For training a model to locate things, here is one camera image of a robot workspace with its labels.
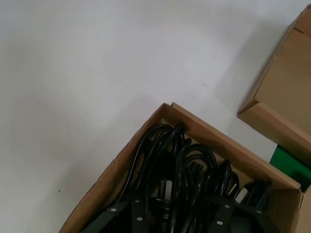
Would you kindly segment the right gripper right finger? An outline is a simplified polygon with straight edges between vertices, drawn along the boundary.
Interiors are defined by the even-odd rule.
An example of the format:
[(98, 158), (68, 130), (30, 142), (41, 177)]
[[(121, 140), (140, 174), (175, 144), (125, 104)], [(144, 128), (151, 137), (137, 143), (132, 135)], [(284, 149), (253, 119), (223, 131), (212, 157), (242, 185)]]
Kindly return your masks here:
[(208, 226), (209, 233), (278, 233), (279, 229), (261, 210), (237, 203), (218, 205)]

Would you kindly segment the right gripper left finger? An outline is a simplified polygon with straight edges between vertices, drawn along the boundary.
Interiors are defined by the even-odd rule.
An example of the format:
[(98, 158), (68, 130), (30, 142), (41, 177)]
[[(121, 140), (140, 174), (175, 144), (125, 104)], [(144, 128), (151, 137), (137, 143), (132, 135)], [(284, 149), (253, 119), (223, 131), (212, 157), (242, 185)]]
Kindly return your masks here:
[(148, 218), (143, 200), (124, 200), (107, 208), (81, 233), (148, 233)]

